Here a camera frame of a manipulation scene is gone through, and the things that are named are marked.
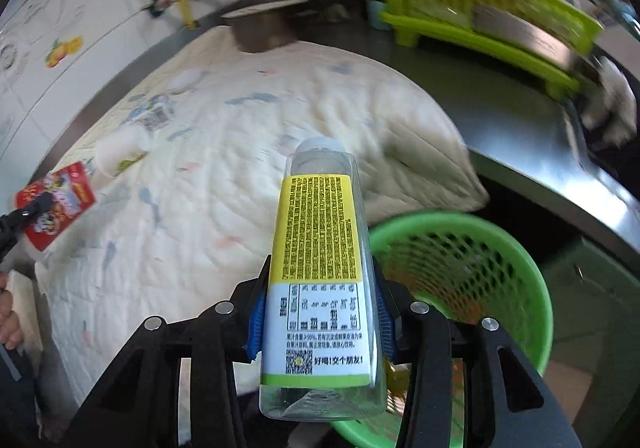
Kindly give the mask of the left hand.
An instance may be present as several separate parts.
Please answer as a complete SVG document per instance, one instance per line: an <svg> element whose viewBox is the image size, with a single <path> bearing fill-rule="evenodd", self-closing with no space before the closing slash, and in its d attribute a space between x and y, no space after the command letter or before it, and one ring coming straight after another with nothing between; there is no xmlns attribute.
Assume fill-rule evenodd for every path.
<svg viewBox="0 0 640 448"><path fill-rule="evenodd" d="M7 350L16 350L25 339L20 317L13 310L13 295L8 290L9 277L0 274L0 343Z"/></svg>

